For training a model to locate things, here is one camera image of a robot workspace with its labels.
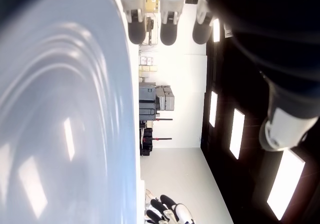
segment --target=black ceiling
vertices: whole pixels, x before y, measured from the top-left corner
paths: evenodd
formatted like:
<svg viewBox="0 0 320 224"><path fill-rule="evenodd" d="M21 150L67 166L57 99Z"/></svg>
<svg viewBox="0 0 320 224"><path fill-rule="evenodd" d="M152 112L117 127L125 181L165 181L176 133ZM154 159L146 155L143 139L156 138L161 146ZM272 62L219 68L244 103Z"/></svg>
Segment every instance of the black ceiling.
<svg viewBox="0 0 320 224"><path fill-rule="evenodd" d="M207 86L201 148L234 223L319 223L320 123L294 152L305 161L296 191L281 221L269 206L269 196L282 153L261 149L258 133L267 116L269 88L254 63L232 38L207 44ZM218 94L216 123L209 124L211 91ZM245 115L239 160L229 151L233 112Z"/></svg>

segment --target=ceiling light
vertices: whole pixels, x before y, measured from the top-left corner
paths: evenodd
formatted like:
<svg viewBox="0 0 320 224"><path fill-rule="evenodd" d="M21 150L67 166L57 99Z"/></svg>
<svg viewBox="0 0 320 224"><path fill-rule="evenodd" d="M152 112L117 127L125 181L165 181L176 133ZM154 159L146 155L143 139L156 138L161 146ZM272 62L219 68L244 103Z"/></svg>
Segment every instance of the ceiling light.
<svg viewBox="0 0 320 224"><path fill-rule="evenodd" d="M209 123L212 127L215 126L216 120L216 107L217 107L218 95L215 92L211 92L211 103L210 103L210 115L209 115Z"/></svg>
<svg viewBox="0 0 320 224"><path fill-rule="evenodd" d="M220 41L220 23L219 19L215 19L213 22L213 42Z"/></svg>
<svg viewBox="0 0 320 224"><path fill-rule="evenodd" d="M278 220L281 220L295 192L304 163L291 150L285 150L282 154L279 169L267 200Z"/></svg>
<svg viewBox="0 0 320 224"><path fill-rule="evenodd" d="M231 133L231 141L230 141L230 151L235 156L236 159L239 159L241 141L242 141L242 133L244 130L244 120L245 115L243 115L239 110L235 109L233 113L233 126Z"/></svg>

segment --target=white curved surface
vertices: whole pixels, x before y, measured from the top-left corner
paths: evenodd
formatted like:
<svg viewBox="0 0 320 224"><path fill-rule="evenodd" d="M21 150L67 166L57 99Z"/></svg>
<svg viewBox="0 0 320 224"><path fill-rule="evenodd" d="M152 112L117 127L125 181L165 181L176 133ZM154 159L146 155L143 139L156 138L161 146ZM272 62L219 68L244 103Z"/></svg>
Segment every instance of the white curved surface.
<svg viewBox="0 0 320 224"><path fill-rule="evenodd" d="M0 223L135 223L119 16L114 0L35 0L0 33Z"/></svg>

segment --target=gray box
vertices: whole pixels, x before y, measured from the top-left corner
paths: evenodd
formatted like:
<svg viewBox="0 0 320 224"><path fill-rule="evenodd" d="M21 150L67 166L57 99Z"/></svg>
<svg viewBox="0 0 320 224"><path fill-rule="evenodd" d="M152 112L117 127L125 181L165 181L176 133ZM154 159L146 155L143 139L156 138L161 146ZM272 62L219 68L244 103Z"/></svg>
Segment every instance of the gray box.
<svg viewBox="0 0 320 224"><path fill-rule="evenodd" d="M156 119L155 103L139 103L139 120L155 120Z"/></svg>
<svg viewBox="0 0 320 224"><path fill-rule="evenodd" d="M170 87L164 87L164 88L163 88L163 91L165 91L165 92L172 92L172 90L171 90Z"/></svg>
<svg viewBox="0 0 320 224"><path fill-rule="evenodd" d="M156 88L154 86L140 86L139 87L139 101L148 100L155 101L156 99Z"/></svg>
<svg viewBox="0 0 320 224"><path fill-rule="evenodd" d="M166 97L165 97L165 92L163 88L156 88L155 89L156 96L159 97L159 102L160 102L160 110L165 110L166 108Z"/></svg>
<svg viewBox="0 0 320 224"><path fill-rule="evenodd" d="M155 82L140 82L139 86L149 86L149 85L156 85Z"/></svg>
<svg viewBox="0 0 320 224"><path fill-rule="evenodd" d="M175 108L175 97L172 92L164 92L165 94L165 109L166 110L174 110Z"/></svg>

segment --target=white wall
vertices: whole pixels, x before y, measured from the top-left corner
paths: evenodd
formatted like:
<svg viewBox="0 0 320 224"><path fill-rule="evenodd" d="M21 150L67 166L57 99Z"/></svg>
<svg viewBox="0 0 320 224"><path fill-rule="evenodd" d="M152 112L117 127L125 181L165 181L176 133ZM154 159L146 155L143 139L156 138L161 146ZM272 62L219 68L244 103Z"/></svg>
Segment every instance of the white wall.
<svg viewBox="0 0 320 224"><path fill-rule="evenodd" d="M173 45L165 46L159 37L153 52L140 54L153 57L153 64L158 66L158 71L151 72L146 81L170 85L175 96L175 110L159 112L161 118L173 118L173 121L156 121L153 126L154 137L171 137L172 140L154 141L155 148L200 147L207 56L206 45L198 45L192 38L196 7L184 5Z"/></svg>
<svg viewBox="0 0 320 224"><path fill-rule="evenodd" d="M200 148L154 149L141 158L141 176L155 196L185 204L197 223L233 223Z"/></svg>

